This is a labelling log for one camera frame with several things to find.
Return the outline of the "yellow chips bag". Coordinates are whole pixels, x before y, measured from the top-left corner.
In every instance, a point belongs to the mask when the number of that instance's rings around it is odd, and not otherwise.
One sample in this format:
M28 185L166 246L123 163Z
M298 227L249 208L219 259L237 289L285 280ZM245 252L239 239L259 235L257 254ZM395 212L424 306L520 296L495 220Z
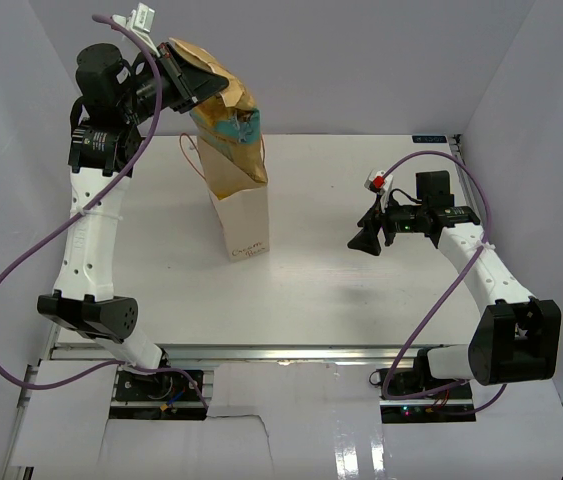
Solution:
M190 112L207 186L223 199L267 185L260 111L245 84L205 49L176 39L175 51L193 65L228 80L228 86Z

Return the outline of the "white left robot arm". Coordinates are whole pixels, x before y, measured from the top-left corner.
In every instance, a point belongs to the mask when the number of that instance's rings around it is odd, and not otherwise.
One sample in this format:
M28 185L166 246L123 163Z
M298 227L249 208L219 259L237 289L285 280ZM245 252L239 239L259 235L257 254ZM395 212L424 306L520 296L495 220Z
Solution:
M138 327L138 303L118 296L113 256L132 159L143 137L138 127L162 110L189 114L198 145L219 153L254 191L267 183L260 115L246 87L209 52L171 39L133 62L108 43L77 57L81 91L71 112L68 159L73 223L53 291L39 296L38 312L140 371L138 387L160 399L172 387L167 357Z

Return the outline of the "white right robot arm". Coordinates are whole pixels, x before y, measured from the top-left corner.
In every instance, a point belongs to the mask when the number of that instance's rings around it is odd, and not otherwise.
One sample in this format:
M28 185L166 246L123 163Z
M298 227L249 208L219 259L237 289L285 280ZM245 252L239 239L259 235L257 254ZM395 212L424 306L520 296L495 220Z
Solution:
M540 300L522 286L484 241L484 228L468 206L458 206L446 171L416 176L416 197L409 205L393 197L393 178L378 170L365 182L376 196L359 220L353 250L373 256L399 234L428 238L462 276L481 319L466 345L441 346L423 355L423 367L412 374L414 390L433 399L449 380L487 385L547 380L556 370L561 311L552 300Z

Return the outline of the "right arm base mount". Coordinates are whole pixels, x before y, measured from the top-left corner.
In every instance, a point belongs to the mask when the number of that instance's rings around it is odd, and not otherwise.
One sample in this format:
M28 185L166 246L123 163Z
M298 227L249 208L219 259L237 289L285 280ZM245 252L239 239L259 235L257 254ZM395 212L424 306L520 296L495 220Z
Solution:
M380 414L384 425L475 422L472 389L468 383L430 393L450 380L423 380L413 369L397 373L388 386L387 400L380 393Z

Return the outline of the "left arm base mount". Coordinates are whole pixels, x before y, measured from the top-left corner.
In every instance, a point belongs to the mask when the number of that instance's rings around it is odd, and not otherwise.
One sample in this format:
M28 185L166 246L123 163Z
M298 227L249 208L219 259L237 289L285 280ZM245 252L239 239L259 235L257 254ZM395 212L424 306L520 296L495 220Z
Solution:
M113 420L202 421L206 408L194 385L203 391L204 372L187 370L155 377L119 370L115 378L109 418Z

